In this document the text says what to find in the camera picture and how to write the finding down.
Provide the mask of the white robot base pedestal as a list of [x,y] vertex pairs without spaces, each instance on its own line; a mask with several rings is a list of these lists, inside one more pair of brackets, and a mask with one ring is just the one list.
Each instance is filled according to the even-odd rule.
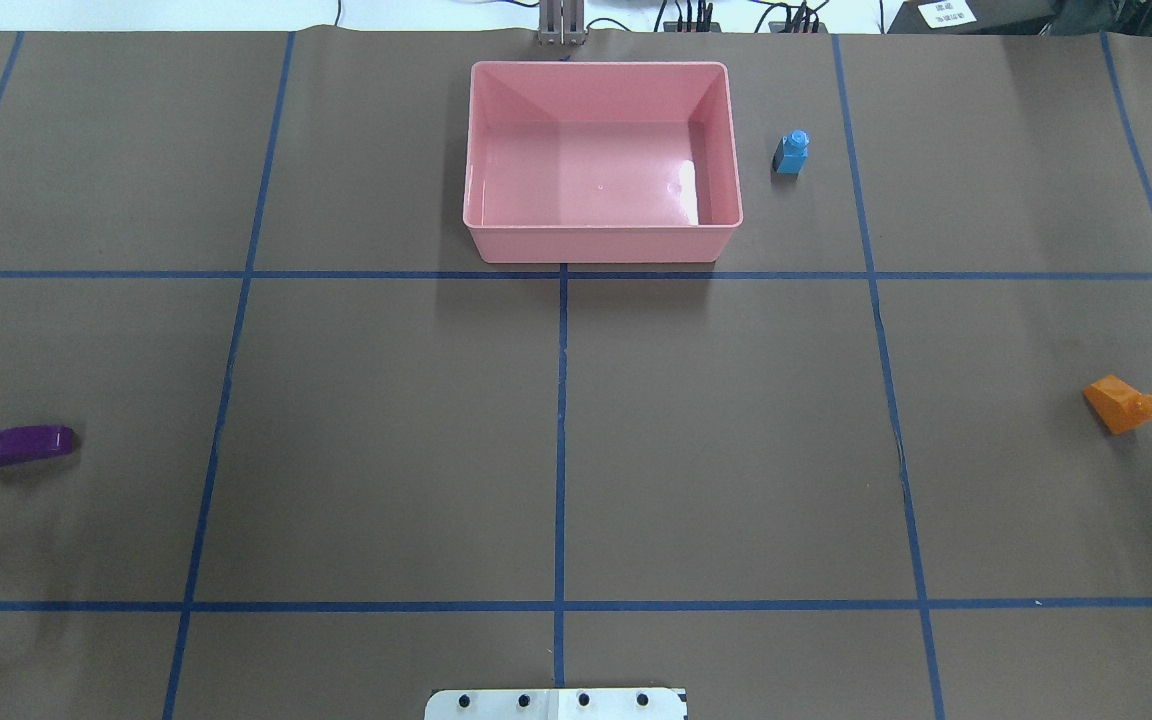
[[448,689],[425,719],[687,719],[684,689],[666,687]]

